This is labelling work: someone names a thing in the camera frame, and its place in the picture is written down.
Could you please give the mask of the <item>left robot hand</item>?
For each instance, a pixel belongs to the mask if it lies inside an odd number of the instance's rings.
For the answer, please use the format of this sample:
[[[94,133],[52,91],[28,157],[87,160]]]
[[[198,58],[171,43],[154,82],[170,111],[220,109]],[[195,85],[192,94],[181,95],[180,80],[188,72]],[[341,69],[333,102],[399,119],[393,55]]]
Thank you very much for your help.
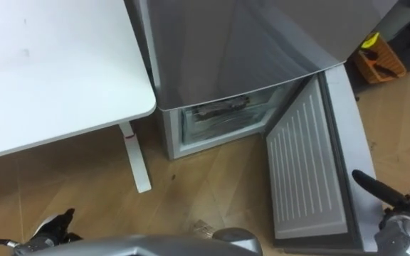
[[[49,246],[76,242],[83,238],[69,232],[68,227],[73,220],[75,209],[69,208],[64,213],[46,218],[37,228],[31,240],[42,240]]]

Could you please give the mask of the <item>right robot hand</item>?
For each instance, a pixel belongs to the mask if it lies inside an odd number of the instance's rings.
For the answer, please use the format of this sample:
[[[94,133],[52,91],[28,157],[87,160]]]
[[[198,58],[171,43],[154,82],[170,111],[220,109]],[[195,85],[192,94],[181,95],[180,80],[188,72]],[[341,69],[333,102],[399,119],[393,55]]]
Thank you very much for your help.
[[[410,218],[410,193],[404,195],[358,169],[352,171],[352,177],[365,191],[390,206],[384,209],[384,216],[379,223],[380,230],[397,215]]]

